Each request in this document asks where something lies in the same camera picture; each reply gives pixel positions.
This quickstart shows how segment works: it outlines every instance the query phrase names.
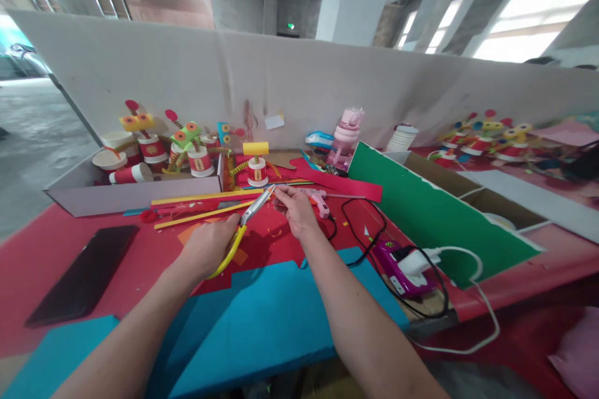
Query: scissors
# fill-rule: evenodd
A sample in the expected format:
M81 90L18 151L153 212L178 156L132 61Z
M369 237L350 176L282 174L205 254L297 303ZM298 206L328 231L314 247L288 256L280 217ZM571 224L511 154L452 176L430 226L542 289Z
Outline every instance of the scissors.
M229 245L231 249L229 249L229 253L226 255L225 260L219 265L218 269L208 277L208 279L212 279L213 277L217 277L219 274L223 272L223 270L231 263L233 258L235 257L235 253L237 252L237 248L239 248L239 244L241 243L241 239L245 234L245 231L248 230L247 222L252 218L256 212L258 212L262 206L266 204L268 198L275 191L275 185L271 185L269 188L264 190L262 195L257 197L256 201L252 203L250 207L243 213L241 216L241 220L239 221L239 228L235 231L235 234L231 238Z

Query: white partition wall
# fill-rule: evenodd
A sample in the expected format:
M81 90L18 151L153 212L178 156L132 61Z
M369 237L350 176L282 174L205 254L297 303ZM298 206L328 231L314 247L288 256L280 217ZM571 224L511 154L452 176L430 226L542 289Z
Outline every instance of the white partition wall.
M451 123L492 108L497 118L540 123L599 108L599 74L304 39L238 34L66 14L11 12L99 134L118 130L134 99L164 117L216 130L243 126L250 99L256 141L303 146L308 132L332 132L343 108L366 110L362 139L383 146L395 123L421 130L425 145ZM266 130L282 112L285 126Z

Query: yellow scissors handle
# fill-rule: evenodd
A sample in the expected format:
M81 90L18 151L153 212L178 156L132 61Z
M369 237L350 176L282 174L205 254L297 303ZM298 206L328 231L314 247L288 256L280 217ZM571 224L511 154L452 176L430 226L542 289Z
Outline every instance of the yellow scissors handle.
M231 241L230 241L231 249L229 249L229 253L226 255L225 260L223 260L221 262L218 269L214 273L212 273L210 275L210 277L208 277L208 279L217 277L219 274L221 274L224 271L224 269L229 265L229 263L231 263L231 261L235 257L237 248L239 248L241 239L243 238L243 235L245 234L245 231L247 231L247 229L248 229L248 227L245 224L242 227L240 227L239 229L237 229L237 232L233 235L233 238L231 238Z

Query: concrete floor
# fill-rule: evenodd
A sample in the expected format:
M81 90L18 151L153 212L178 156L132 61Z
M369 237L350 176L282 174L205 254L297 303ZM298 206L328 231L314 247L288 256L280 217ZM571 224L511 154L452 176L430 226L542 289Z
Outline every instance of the concrete floor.
M49 79L0 82L0 241L21 229L52 200L43 189L95 151L71 106Z

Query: forearm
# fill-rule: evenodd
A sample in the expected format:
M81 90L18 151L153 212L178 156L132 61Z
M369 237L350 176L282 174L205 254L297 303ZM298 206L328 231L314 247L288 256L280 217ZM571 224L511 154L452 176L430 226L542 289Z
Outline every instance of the forearm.
M197 285L167 268L148 294L62 384L53 399L138 398L172 320Z
M401 330L322 232L306 233L301 243L324 302L335 348L366 395L447 397Z

